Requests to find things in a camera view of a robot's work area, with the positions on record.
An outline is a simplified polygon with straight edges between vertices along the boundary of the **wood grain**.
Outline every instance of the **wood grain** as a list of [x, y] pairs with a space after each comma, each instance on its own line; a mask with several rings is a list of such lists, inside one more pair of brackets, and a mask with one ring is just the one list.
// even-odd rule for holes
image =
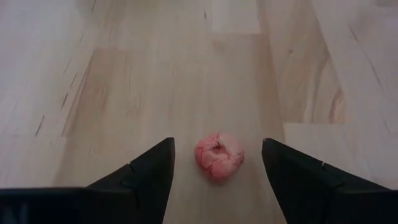
[[[0, 1], [0, 187], [85, 186], [176, 139], [165, 223], [284, 223], [274, 138], [396, 188], [394, 1]], [[238, 137], [208, 183], [193, 148]]]

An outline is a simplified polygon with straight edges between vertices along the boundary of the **wooden floor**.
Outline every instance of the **wooden floor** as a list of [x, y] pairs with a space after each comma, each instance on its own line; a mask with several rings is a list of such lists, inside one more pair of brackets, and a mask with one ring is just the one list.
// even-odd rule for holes
[[[0, 187], [86, 186], [172, 136], [165, 223], [285, 222], [263, 138], [398, 188], [397, 11], [390, 0], [0, 0]], [[222, 187], [193, 156], [218, 131], [246, 150]]]

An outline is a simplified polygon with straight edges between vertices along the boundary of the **light wood plank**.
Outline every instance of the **light wood plank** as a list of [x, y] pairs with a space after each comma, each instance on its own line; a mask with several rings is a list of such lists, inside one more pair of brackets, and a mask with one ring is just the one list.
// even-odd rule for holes
[[[313, 0], [346, 104], [352, 110], [358, 150], [367, 161], [362, 169], [378, 184], [397, 188], [398, 176], [393, 170], [398, 157], [394, 97], [398, 93], [388, 87], [396, 82], [390, 75], [396, 66], [396, 53], [389, 50], [396, 45], [396, 31], [393, 23], [386, 23], [391, 18], [379, 13], [369, 16], [369, 11], [377, 9], [375, 5], [350, 3], [345, 9], [342, 1]], [[367, 19], [361, 24], [360, 18]], [[373, 24], [380, 22], [383, 26], [375, 28]], [[375, 44], [381, 47], [376, 50]]]

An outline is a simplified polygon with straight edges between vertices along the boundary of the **pink frosting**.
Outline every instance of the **pink frosting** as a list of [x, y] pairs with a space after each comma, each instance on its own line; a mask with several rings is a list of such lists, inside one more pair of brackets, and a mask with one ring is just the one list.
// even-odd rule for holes
[[217, 133], [199, 141], [195, 158], [211, 180], [223, 182], [242, 165], [244, 151], [232, 135]]

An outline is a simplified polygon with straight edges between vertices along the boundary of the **light wooden surface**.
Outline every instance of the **light wooden surface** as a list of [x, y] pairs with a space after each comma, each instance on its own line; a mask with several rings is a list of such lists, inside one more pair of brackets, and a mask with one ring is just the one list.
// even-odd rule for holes
[[[165, 223], [283, 223], [263, 138], [397, 188], [397, 10], [388, 0], [1, 0], [0, 187], [85, 186], [173, 136]], [[216, 131], [246, 150], [222, 187], [193, 159]]]

